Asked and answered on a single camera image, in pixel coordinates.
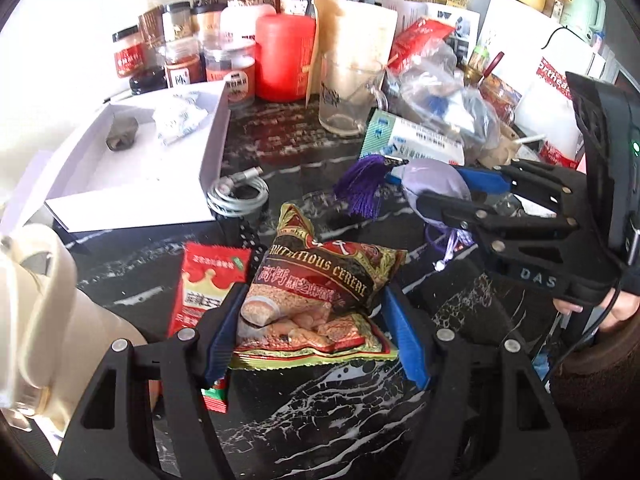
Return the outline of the kraft paper pouch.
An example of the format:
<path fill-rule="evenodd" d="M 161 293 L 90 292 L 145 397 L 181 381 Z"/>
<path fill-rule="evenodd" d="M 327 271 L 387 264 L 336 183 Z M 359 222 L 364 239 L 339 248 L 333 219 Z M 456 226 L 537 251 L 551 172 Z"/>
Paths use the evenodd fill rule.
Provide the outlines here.
<path fill-rule="evenodd" d="M 349 0 L 312 0 L 316 33 L 309 66 L 306 103 L 320 91 L 323 55 L 334 52 L 348 62 L 386 65 L 395 37 L 398 13 L 375 4 Z"/>

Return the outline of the chenpi spice jar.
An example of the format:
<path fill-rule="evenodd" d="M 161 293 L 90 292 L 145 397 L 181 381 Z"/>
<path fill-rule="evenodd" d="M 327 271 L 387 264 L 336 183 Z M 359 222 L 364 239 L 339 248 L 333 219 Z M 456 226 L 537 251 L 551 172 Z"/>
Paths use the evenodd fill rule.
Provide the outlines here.
<path fill-rule="evenodd" d="M 198 84 L 205 80 L 200 58 L 200 44 L 186 37 L 165 44 L 165 73 L 169 88 Z"/>

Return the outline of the red canister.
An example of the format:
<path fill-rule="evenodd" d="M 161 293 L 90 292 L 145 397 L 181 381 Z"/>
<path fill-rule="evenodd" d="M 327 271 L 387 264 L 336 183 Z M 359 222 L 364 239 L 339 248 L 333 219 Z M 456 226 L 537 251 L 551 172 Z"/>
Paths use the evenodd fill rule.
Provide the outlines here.
<path fill-rule="evenodd" d="M 307 15 L 264 15 L 256 22 L 256 94 L 288 103 L 306 96 L 316 21 Z"/>

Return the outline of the red snack packet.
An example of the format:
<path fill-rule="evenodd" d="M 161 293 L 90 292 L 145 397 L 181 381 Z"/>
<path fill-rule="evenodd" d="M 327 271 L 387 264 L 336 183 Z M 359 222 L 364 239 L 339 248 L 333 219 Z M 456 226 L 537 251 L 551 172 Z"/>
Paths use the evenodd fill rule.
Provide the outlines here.
<path fill-rule="evenodd" d="M 234 284 L 244 284 L 249 258 L 244 248 L 186 243 L 168 334 L 195 328 L 205 313 L 222 304 Z M 209 411 L 227 413 L 227 372 L 202 395 Z"/>

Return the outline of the glass mug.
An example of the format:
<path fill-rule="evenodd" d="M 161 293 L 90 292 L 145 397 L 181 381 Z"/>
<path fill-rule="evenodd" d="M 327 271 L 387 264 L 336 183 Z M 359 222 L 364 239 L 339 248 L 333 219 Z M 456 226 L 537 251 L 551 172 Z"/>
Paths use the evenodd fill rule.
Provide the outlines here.
<path fill-rule="evenodd" d="M 385 67 L 378 61 L 326 52 L 321 63 L 320 125 L 337 136 L 364 133 L 372 108 L 388 110 L 384 76 Z"/>

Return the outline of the white printed pastry packet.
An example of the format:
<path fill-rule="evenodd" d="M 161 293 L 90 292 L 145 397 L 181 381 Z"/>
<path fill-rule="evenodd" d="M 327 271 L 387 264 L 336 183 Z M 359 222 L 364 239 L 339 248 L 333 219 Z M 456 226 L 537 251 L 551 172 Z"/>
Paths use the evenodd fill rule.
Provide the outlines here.
<path fill-rule="evenodd" d="M 198 104 L 200 92 L 178 92 L 166 96 L 152 114 L 158 140 L 165 146 L 174 144 L 191 133 L 208 116 L 205 107 Z"/>

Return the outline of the black lid dark jar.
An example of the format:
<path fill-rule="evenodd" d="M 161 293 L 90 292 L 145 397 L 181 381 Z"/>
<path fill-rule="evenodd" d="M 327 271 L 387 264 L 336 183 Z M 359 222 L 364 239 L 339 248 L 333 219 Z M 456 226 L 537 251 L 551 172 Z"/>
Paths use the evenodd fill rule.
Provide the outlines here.
<path fill-rule="evenodd" d="M 165 70 L 160 66 L 139 70 L 130 77 L 129 87 L 134 96 L 165 89 L 167 87 Z"/>

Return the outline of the nutritious cereal packet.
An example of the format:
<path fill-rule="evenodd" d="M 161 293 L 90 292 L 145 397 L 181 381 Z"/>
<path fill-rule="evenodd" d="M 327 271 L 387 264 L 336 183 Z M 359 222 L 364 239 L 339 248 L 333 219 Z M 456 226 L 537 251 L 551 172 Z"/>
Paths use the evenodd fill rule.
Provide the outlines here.
<path fill-rule="evenodd" d="M 231 368 L 396 359 L 370 313 L 406 255 L 367 243 L 319 242 L 299 208 L 283 204 L 276 237 L 239 310 Z"/>

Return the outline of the white open gift box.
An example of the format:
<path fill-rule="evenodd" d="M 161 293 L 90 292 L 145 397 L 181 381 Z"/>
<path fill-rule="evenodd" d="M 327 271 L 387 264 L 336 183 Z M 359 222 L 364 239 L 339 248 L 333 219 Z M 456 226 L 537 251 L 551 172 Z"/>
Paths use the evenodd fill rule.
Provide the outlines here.
<path fill-rule="evenodd" d="M 200 92 L 208 116 L 180 141 L 165 146 L 152 119 L 166 96 Z M 105 139 L 114 117 L 132 116 L 134 146 L 112 152 Z M 169 88 L 109 102 L 53 152 L 27 166 L 1 217 L 1 231 L 24 226 L 47 210 L 67 232 L 206 222 L 206 194 L 221 172 L 230 108 L 223 81 Z"/>

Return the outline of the seed jar black lid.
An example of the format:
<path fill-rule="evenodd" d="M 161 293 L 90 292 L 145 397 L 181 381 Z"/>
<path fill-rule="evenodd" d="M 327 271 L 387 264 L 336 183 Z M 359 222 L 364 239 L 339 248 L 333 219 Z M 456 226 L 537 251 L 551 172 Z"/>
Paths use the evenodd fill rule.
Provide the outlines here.
<path fill-rule="evenodd" d="M 163 31 L 166 42 L 177 41 L 193 35 L 191 3 L 177 1 L 163 5 Z"/>

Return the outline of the blue white medicine box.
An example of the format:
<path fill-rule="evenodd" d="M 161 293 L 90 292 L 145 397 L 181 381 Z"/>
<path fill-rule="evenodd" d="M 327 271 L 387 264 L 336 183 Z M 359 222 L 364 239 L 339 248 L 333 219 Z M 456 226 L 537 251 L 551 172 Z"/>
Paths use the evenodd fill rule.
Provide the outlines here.
<path fill-rule="evenodd" d="M 373 154 L 409 160 L 429 158 L 454 166 L 465 164 L 460 141 L 384 110 L 374 111 L 363 138 L 360 157 Z"/>

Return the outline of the white paper shopping bag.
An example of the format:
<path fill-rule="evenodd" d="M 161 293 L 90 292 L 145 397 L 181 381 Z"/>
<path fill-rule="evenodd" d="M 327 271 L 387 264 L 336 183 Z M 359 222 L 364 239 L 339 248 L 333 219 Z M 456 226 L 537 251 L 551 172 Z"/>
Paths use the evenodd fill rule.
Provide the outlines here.
<path fill-rule="evenodd" d="M 504 54 L 492 72 L 518 92 L 514 124 L 541 138 L 540 157 L 576 168 L 584 151 L 567 73 L 598 79 L 605 59 L 570 29 L 516 0 L 489 0 L 480 41 Z"/>

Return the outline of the lavender drawstring pouch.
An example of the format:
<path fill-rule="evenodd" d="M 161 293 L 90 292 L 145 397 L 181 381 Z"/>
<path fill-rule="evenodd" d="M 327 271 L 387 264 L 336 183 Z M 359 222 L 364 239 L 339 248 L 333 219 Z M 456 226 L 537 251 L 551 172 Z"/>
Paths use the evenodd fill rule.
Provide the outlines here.
<path fill-rule="evenodd" d="M 373 219 L 380 210 L 378 190 L 393 170 L 399 169 L 399 182 L 412 211 L 428 226 L 447 235 L 446 245 L 439 248 L 442 258 L 434 263 L 438 272 L 444 270 L 454 258 L 459 245 L 470 247 L 474 240 L 465 228 L 450 228 L 442 220 L 421 214 L 418 198 L 426 192 L 457 200 L 472 200 L 472 193 L 454 166 L 431 158 L 406 159 L 390 155 L 370 154 L 358 159 L 334 185 L 334 195 L 348 205 L 350 214 Z"/>

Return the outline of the cream electric kettle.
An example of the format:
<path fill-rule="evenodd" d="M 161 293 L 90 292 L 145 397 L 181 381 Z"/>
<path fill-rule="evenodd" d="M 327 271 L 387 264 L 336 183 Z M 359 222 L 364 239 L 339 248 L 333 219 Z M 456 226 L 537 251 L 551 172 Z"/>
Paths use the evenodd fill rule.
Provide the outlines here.
<path fill-rule="evenodd" d="M 114 340 L 145 338 L 77 288 L 74 258 L 48 226 L 32 223 L 1 249 L 1 408 L 64 438 L 82 394 Z"/>

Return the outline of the black polka dot scrunchie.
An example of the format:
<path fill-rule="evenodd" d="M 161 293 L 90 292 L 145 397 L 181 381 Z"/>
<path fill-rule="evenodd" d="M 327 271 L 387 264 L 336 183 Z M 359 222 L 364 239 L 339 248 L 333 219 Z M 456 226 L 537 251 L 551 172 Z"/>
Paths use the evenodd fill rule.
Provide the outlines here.
<path fill-rule="evenodd" d="M 247 263 L 247 281 L 251 281 L 258 271 L 267 252 L 267 246 L 260 240 L 257 229 L 245 219 L 239 221 L 240 247 L 250 251 Z"/>

